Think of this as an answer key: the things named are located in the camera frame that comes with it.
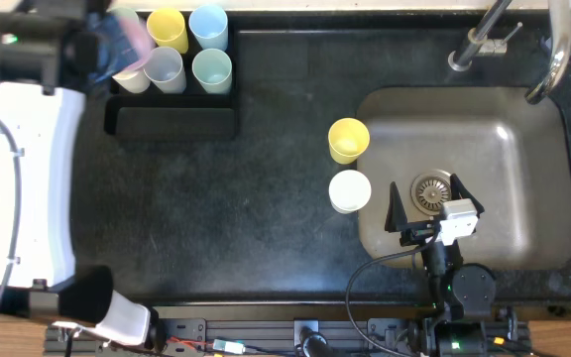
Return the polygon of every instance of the sink drain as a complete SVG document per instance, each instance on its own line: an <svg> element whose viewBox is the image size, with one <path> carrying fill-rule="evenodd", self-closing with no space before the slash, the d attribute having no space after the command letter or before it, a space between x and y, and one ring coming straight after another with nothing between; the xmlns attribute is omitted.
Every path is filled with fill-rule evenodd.
<svg viewBox="0 0 571 357"><path fill-rule="evenodd" d="M451 199L451 177L442 170L430 170L413 180L411 198L413 204L425 214L436 215L442 204Z"/></svg>

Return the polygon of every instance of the chrome faucet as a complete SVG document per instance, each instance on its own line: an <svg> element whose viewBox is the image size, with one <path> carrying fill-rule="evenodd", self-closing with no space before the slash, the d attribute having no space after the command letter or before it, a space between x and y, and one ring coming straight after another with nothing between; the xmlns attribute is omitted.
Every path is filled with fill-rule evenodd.
<svg viewBox="0 0 571 357"><path fill-rule="evenodd" d="M488 33L497 20L504 14L512 0L498 0L484 15L477 28L468 32L467 38L457 51L448 57L451 68L464 71L470 68L475 56L503 55L507 50L507 41L520 28L517 25L503 40L489 40ZM530 104L540 102L561 81L571 53L571 16L569 0L548 0L550 26L552 27L552 53L547 73L539 84L531 87L525 94Z"/></svg>

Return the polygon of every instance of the black countertop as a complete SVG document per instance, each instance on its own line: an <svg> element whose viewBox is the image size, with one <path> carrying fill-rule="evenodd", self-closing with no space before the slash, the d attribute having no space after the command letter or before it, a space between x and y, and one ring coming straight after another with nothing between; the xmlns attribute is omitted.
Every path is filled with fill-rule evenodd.
<svg viewBox="0 0 571 357"><path fill-rule="evenodd" d="M108 94L90 96L72 173L77 262L108 265L116 290L157 303L341 300L351 274L371 258L357 215L329 203L329 181L347 167L330 158L327 130L382 87L536 83L548 63L538 45L545 14L507 15L495 37L516 21L524 27L503 58L450 70L448 54L479 19L231 16L240 131L230 142L120 142L103 132ZM551 97L564 113L571 157L571 64ZM502 302L571 301L571 262L497 278ZM420 274L387 267L363 274L354 292L361 300L427 301Z"/></svg>

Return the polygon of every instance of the sink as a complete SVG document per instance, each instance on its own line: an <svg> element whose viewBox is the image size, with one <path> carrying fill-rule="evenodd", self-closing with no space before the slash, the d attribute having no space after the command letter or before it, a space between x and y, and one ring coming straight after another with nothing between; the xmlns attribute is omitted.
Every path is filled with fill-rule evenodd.
<svg viewBox="0 0 571 357"><path fill-rule="evenodd" d="M386 88L357 118L370 146L358 170L372 184L359 234L373 257L406 250L385 231L390 183L407 218L427 219L450 196L457 174L484 205L476 232L459 240L467 263L496 270L554 269L571 259L571 171L561 113L530 105L525 88ZM410 258L390 262L410 267Z"/></svg>

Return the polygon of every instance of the wooden floor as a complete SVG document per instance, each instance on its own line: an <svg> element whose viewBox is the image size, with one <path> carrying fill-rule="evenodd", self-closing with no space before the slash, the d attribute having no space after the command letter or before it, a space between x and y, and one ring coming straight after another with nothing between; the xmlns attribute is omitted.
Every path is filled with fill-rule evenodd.
<svg viewBox="0 0 571 357"><path fill-rule="evenodd" d="M41 356L45 329L28 322L0 321L0 357ZM571 321L534 321L530 330L539 351L571 357Z"/></svg>

